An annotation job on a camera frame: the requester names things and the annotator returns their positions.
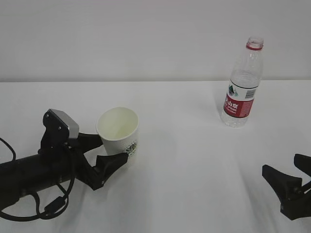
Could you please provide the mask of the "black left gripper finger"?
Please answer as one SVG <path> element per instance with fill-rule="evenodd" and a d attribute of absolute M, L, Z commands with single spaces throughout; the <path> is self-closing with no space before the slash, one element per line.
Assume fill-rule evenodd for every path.
<path fill-rule="evenodd" d="M 106 181 L 128 161 L 126 152 L 116 155 L 101 156 L 98 155 L 96 164 L 93 167 L 96 174 L 96 185 L 102 187 Z"/>
<path fill-rule="evenodd" d="M 98 134 L 79 133 L 77 138 L 77 154 L 84 155 L 86 152 L 99 148 L 103 141 Z"/>

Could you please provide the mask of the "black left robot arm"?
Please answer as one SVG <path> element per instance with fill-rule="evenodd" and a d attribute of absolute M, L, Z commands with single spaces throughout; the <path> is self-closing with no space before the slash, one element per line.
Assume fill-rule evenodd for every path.
<path fill-rule="evenodd" d="M 31 192 L 78 179 L 92 190 L 102 188 L 110 176 L 128 160 L 126 152 L 97 156 L 91 166 L 85 153 L 100 147 L 97 134 L 79 132 L 79 125 L 65 112 L 49 109 L 43 116 L 45 132 L 38 153 L 2 163 L 0 166 L 0 208 L 14 205 Z"/>

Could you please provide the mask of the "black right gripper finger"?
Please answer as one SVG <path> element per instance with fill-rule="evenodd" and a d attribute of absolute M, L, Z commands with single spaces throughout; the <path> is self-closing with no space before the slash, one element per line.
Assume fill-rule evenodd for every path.
<path fill-rule="evenodd" d="M 308 176 L 311 176 L 311 158 L 309 156 L 295 154 L 294 165 Z"/>
<path fill-rule="evenodd" d="M 284 174 L 269 165 L 262 166 L 262 177 L 280 201 L 280 212 L 290 220 L 311 216 L 311 183 Z"/>

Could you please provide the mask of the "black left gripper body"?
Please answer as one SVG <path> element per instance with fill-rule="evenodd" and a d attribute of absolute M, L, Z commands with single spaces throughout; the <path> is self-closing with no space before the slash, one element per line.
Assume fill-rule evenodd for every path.
<path fill-rule="evenodd" d="M 77 154 L 77 138 L 65 139 L 49 133 L 46 129 L 40 143 L 38 154 L 42 163 L 48 167 L 48 175 L 38 185 L 38 191 L 76 178 L 92 190 L 102 187 L 96 185 L 96 174 L 88 163 L 85 154 Z"/>

